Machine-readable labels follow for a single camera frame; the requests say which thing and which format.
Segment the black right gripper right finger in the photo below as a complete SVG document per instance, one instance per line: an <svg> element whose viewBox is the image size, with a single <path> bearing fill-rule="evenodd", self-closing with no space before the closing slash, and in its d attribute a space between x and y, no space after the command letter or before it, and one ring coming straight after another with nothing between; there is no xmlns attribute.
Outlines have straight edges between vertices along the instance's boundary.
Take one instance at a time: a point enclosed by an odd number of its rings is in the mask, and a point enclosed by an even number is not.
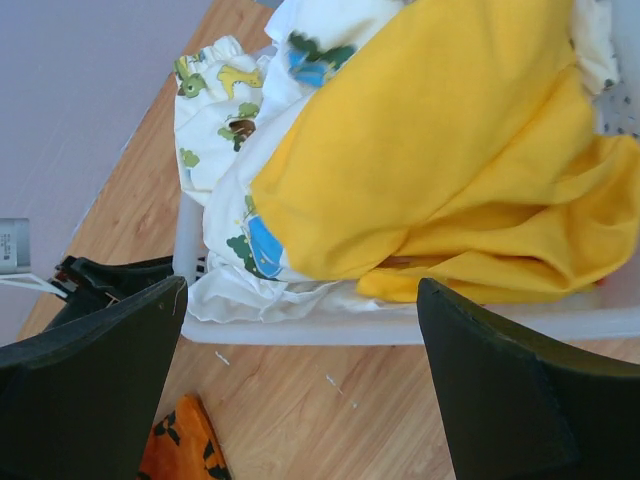
<svg viewBox="0 0 640 480"><path fill-rule="evenodd" d="M560 342L432 280L417 313L459 479L635 479L639 368Z"/></svg>

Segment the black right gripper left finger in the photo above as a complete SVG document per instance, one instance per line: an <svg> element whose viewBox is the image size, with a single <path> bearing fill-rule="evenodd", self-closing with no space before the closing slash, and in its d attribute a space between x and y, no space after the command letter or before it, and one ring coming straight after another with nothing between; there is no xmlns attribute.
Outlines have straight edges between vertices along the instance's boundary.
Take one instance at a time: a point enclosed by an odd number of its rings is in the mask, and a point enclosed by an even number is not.
<svg viewBox="0 0 640 480"><path fill-rule="evenodd" d="M186 303L172 276L2 347L2 478L136 478Z"/></svg>

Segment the orange patterned pillowcase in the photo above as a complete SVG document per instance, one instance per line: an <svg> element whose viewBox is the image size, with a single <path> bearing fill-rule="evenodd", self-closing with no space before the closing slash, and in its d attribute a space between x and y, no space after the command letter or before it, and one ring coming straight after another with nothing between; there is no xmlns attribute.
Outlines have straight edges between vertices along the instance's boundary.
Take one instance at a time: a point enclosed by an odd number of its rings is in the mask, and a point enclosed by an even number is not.
<svg viewBox="0 0 640 480"><path fill-rule="evenodd" d="M137 479L232 480L201 399L184 395L151 429Z"/></svg>

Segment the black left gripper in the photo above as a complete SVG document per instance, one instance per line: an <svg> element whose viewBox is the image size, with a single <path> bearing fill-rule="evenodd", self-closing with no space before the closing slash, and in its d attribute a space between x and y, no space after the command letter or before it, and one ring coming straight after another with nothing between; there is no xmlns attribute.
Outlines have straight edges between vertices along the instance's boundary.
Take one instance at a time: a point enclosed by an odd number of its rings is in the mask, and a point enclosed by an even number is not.
<svg viewBox="0 0 640 480"><path fill-rule="evenodd" d="M125 265L104 265L84 257L67 256L49 280L66 294L65 306L46 330L108 308L173 273L172 256Z"/></svg>

